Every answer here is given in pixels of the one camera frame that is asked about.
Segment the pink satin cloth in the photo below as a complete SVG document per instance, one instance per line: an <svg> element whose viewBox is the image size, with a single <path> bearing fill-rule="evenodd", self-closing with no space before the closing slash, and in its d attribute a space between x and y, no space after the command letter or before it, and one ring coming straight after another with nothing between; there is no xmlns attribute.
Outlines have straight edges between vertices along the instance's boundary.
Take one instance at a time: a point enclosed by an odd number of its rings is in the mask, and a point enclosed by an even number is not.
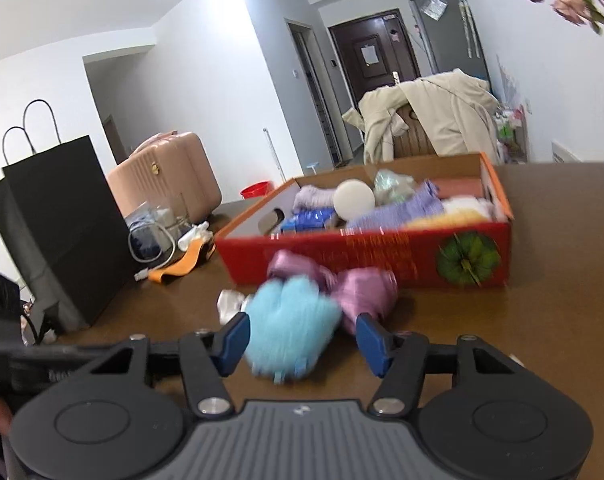
<svg viewBox="0 0 604 480"><path fill-rule="evenodd" d="M385 318L394 308L398 286L393 272L379 268L356 268L333 273L313 259L279 250L267 268L269 278L287 280L306 276L321 292L334 300L343 312L345 330L354 335L361 314L375 320Z"/></svg>

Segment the light blue fluffy glove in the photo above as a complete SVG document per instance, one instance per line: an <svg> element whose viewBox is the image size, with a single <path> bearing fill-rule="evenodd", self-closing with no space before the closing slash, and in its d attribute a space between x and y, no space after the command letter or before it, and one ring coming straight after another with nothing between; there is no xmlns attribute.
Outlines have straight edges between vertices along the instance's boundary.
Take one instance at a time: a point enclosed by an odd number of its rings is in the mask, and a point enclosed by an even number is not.
<svg viewBox="0 0 604 480"><path fill-rule="evenodd" d="M269 280L247 304L251 337L244 352L255 376L276 384L311 374L342 320L342 310L304 275Z"/></svg>

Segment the yellow fluffy cloth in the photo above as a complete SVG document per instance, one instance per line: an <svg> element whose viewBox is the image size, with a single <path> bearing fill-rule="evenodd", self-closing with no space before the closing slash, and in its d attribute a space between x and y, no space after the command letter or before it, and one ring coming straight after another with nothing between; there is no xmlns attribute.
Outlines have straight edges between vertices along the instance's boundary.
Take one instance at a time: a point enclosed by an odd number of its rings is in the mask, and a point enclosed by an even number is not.
<svg viewBox="0 0 604 480"><path fill-rule="evenodd" d="M443 211L405 224L405 230L454 229L491 222L494 206L484 198L455 196L444 200Z"/></svg>

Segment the purple checked cloth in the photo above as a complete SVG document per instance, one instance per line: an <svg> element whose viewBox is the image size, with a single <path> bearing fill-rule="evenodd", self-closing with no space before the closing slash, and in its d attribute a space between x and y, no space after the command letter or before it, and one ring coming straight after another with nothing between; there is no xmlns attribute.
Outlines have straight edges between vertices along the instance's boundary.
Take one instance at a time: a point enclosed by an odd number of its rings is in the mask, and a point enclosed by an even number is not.
<svg viewBox="0 0 604 480"><path fill-rule="evenodd" d="M353 231L397 231L405 224L422 218L443 214L444 206L439 199L439 189L425 180L415 194L402 203L375 208L363 217L349 220L345 228Z"/></svg>

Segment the white foam ball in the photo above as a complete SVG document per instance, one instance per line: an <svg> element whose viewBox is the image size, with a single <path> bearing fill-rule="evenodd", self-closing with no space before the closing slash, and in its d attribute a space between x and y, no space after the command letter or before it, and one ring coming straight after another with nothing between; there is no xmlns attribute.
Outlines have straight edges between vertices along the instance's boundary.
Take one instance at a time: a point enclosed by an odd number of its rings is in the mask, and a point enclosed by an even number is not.
<svg viewBox="0 0 604 480"><path fill-rule="evenodd" d="M333 193L333 208L344 221L351 221L375 209L375 193L360 180L341 182Z"/></svg>

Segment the blue tissue pack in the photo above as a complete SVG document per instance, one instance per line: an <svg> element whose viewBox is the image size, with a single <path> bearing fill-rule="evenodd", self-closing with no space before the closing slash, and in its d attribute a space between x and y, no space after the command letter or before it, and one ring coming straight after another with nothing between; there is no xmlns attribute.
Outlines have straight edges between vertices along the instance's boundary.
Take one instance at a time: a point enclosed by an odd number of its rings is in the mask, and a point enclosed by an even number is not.
<svg viewBox="0 0 604 480"><path fill-rule="evenodd" d="M303 210L281 223L281 233L302 233L334 228L339 217L333 208Z"/></svg>

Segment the iridescent plastic wrap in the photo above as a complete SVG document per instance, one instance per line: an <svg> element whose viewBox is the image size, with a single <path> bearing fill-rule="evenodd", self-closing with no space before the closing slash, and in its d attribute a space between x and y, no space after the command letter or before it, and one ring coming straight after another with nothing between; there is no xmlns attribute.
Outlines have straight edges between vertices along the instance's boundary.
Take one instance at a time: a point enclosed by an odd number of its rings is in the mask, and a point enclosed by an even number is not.
<svg viewBox="0 0 604 480"><path fill-rule="evenodd" d="M395 174L389 169L380 169L373 180L373 194L378 207L404 203L416 193L416 181L406 174Z"/></svg>

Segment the lilac knitted sock roll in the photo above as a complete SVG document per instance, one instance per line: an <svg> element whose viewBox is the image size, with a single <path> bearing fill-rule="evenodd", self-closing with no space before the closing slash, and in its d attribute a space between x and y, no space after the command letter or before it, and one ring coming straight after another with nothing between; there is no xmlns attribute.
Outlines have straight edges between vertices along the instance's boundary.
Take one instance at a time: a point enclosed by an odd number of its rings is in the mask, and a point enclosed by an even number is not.
<svg viewBox="0 0 604 480"><path fill-rule="evenodd" d="M292 211L298 214L304 210L315 210L333 207L335 188L317 188L314 185L304 185L295 194Z"/></svg>

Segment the crumpled white tissue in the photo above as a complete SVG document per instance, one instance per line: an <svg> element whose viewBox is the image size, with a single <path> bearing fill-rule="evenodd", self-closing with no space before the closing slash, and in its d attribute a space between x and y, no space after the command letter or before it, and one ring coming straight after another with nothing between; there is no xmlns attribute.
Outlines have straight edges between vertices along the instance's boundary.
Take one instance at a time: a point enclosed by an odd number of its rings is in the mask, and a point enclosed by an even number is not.
<svg viewBox="0 0 604 480"><path fill-rule="evenodd" d="M219 324L226 325L238 313L244 312L252 298L252 295L244 295L237 290L223 289L217 299Z"/></svg>

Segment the white spray bottle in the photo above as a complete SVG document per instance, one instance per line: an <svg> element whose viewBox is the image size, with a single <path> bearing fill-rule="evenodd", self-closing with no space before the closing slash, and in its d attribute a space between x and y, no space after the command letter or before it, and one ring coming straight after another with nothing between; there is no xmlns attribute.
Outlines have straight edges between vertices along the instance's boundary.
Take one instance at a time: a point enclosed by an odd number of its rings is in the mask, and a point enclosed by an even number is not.
<svg viewBox="0 0 604 480"><path fill-rule="evenodd" d="M204 244L208 243L213 238L213 232L210 230L210 223L204 221L183 234L177 242L177 247L180 252L187 252L190 245L198 240Z"/></svg>

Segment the orange red cardboard box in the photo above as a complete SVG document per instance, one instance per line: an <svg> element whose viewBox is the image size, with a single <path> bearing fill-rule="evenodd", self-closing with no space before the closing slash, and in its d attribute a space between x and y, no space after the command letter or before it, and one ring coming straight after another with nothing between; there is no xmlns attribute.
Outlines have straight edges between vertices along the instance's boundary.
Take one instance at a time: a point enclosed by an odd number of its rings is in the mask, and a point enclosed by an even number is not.
<svg viewBox="0 0 604 480"><path fill-rule="evenodd" d="M232 280L241 286L265 281L267 266L279 250L313 259L334 273L380 268L394 273L397 284L412 287L494 287L509 278L512 210L502 182L483 153L395 159L387 169L418 182L429 180L439 195L470 194L495 208L492 221L458 229L353 231L335 228L306 234L264 234L267 214L291 214L294 196L305 185L335 188L356 179L372 184L378 166L343 169L288 180L247 207L215 236L217 250Z"/></svg>

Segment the clear glass jar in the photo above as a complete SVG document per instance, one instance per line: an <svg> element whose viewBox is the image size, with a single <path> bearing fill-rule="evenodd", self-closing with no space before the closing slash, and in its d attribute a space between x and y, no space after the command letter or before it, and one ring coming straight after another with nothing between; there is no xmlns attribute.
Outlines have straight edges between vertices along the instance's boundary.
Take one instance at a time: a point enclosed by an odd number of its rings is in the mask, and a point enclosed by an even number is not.
<svg viewBox="0 0 604 480"><path fill-rule="evenodd" d="M188 217L167 204L142 203L125 217L132 253L140 260L167 256L179 237L190 230Z"/></svg>

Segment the black paper bag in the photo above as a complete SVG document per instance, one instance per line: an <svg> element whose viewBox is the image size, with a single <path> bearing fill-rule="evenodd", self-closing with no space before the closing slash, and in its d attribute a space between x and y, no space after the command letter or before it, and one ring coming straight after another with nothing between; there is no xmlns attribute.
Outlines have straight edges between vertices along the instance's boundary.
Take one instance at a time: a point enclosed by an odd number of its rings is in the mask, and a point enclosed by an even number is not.
<svg viewBox="0 0 604 480"><path fill-rule="evenodd" d="M2 172L0 236L36 313L64 333L85 330L139 269L89 136Z"/></svg>

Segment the red plastic bucket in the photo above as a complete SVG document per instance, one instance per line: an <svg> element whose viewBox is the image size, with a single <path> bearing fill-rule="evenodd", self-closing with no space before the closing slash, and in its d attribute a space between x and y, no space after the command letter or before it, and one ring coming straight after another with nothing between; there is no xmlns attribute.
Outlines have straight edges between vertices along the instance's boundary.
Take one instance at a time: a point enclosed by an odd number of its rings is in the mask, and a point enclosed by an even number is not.
<svg viewBox="0 0 604 480"><path fill-rule="evenodd" d="M244 200L249 200L250 198L267 196L269 193L273 192L274 189L275 187L273 182L261 181L244 188L240 192L240 195Z"/></svg>

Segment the pink hard suitcase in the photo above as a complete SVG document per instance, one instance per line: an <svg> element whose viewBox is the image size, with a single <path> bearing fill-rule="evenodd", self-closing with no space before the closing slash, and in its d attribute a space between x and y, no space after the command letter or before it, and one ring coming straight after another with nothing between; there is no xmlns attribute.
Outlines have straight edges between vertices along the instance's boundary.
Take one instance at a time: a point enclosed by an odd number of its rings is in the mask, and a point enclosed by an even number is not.
<svg viewBox="0 0 604 480"><path fill-rule="evenodd" d="M160 132L143 141L106 176L119 210L144 203L172 207L190 221L206 219L221 204L221 189L199 136Z"/></svg>

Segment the white mop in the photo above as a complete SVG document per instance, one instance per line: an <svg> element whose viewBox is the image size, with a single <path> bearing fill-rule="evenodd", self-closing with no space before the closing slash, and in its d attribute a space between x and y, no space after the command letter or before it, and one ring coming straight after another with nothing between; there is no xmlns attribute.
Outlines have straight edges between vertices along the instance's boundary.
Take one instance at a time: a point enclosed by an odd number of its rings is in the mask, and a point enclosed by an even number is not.
<svg viewBox="0 0 604 480"><path fill-rule="evenodd" d="M285 170L283 170L283 167L281 165L281 161L279 159L277 150L274 146L273 139L271 138L271 135L267 128L263 128L263 133L264 133L265 139L266 139L267 144L270 149L271 158L273 159L273 161L277 167L281 183L285 183L285 182L287 182L287 176L285 175Z"/></svg>

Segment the dark wooden chair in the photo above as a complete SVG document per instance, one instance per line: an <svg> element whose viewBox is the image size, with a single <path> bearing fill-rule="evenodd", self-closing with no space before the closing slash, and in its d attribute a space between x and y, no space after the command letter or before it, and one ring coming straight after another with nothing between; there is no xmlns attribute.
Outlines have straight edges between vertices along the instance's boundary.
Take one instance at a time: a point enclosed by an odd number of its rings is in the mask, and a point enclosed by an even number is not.
<svg viewBox="0 0 604 480"><path fill-rule="evenodd" d="M399 108L392 122L395 158L435 155L436 151L409 104Z"/></svg>

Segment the cream jacket on chair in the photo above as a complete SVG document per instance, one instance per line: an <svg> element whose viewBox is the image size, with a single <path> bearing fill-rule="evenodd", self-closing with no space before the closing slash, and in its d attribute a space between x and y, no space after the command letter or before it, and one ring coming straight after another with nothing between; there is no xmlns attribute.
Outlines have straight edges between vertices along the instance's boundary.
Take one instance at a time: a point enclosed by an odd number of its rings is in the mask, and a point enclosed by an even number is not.
<svg viewBox="0 0 604 480"><path fill-rule="evenodd" d="M483 153L497 165L499 106L486 80L456 68L369 91L342 119L364 134L366 164L393 160L393 139L413 130L425 133L436 155Z"/></svg>

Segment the dark brown entrance door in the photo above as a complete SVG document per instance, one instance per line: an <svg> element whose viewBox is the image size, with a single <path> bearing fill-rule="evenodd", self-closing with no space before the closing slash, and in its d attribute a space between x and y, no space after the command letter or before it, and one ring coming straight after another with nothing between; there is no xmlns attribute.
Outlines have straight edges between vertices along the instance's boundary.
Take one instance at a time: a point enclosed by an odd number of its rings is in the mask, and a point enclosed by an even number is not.
<svg viewBox="0 0 604 480"><path fill-rule="evenodd" d="M333 25L329 32L355 105L369 91L421 76L397 9Z"/></svg>

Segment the grey refrigerator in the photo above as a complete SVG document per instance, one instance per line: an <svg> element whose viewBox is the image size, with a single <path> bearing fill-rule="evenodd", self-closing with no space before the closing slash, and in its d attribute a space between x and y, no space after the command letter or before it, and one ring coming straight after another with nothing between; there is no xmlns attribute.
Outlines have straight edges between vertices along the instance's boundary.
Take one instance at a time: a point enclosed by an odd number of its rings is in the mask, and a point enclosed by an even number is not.
<svg viewBox="0 0 604 480"><path fill-rule="evenodd" d="M490 80L470 8L462 0L409 0L431 73L462 70Z"/></svg>

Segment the white panel against wall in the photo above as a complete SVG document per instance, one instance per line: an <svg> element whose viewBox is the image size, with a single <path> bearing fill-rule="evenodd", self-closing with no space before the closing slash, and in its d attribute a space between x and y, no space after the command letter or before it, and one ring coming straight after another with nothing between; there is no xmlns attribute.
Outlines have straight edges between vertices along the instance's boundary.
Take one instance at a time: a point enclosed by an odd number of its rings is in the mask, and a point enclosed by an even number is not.
<svg viewBox="0 0 604 480"><path fill-rule="evenodd" d="M578 156L557 141L552 141L552 160L557 164L581 162Z"/></svg>

